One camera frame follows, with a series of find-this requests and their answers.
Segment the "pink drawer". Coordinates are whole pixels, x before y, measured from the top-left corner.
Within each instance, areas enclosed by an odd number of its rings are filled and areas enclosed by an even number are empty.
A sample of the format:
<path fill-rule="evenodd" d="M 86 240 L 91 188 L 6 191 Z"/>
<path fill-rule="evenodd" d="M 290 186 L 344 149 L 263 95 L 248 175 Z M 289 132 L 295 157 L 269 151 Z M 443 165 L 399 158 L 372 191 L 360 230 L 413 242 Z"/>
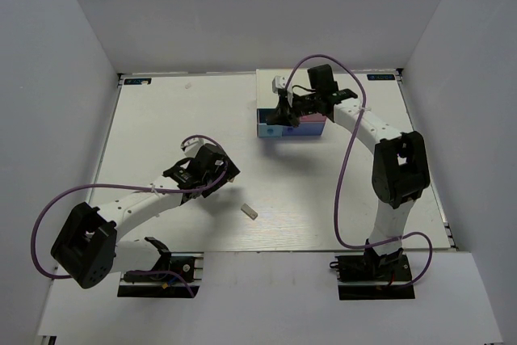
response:
<path fill-rule="evenodd" d="M 300 118 L 301 123 L 324 123 L 325 121 L 326 121 L 326 117 L 319 113 L 302 116 Z"/>

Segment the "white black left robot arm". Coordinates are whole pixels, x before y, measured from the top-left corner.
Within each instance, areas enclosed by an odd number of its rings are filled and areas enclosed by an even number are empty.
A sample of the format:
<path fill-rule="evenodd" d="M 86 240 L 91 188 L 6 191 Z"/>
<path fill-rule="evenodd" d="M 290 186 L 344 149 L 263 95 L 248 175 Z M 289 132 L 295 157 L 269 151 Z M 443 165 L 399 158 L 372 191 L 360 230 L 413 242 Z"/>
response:
<path fill-rule="evenodd" d="M 51 256 L 84 289 L 122 271 L 122 238 L 161 213 L 200 196 L 206 198 L 240 174 L 219 146 L 200 144 L 143 189 L 108 204 L 82 202 L 71 210 L 51 248 Z"/>

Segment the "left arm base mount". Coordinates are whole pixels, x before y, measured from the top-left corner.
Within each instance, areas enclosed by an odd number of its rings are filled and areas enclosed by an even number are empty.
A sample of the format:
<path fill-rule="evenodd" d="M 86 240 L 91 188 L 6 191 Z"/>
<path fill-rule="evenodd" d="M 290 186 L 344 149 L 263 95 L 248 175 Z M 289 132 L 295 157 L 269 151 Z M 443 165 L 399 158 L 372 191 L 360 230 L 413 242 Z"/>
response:
<path fill-rule="evenodd" d="M 150 270 L 124 272 L 117 296 L 192 299 L 200 290 L 203 268 L 202 254 L 163 254 Z"/>

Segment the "light blue drawer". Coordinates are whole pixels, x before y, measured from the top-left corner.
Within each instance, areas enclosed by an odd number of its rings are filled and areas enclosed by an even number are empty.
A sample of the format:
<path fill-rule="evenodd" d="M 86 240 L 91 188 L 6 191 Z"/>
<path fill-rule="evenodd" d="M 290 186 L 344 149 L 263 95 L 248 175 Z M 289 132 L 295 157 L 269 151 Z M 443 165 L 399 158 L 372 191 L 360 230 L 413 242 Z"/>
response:
<path fill-rule="evenodd" d="M 274 108 L 258 108 L 256 110 L 258 138 L 282 137 L 284 130 L 283 126 L 267 124 L 267 117 L 274 112 Z"/>

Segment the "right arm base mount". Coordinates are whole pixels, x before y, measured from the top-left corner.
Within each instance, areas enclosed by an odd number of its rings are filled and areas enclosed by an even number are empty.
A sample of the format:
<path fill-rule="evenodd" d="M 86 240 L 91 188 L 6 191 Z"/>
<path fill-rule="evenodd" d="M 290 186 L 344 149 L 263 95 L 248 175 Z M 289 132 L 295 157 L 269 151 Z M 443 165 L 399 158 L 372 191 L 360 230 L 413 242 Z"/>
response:
<path fill-rule="evenodd" d="M 337 276 L 340 301 L 401 301 L 415 298 L 410 263 L 401 254 L 380 265 L 373 249 L 362 254 L 337 255 L 329 268 Z"/>

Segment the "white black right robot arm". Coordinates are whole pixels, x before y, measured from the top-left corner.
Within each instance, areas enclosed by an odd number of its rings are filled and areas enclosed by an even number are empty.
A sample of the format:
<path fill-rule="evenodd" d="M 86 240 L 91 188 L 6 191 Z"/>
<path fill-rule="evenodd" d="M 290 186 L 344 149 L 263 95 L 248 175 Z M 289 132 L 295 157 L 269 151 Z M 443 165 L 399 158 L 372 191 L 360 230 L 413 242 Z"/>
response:
<path fill-rule="evenodd" d="M 289 80 L 276 76 L 272 91 L 279 98 L 267 124 L 293 127 L 301 117 L 321 114 L 351 132 L 373 156 L 372 188 L 378 199 L 372 232 L 363 246 L 365 271 L 384 279 L 402 256 L 402 239 L 410 210 L 430 185 L 423 136 L 405 133 L 368 110 L 366 94 L 341 89 L 329 65 L 308 69 L 310 86 L 303 95 L 294 92 Z"/>

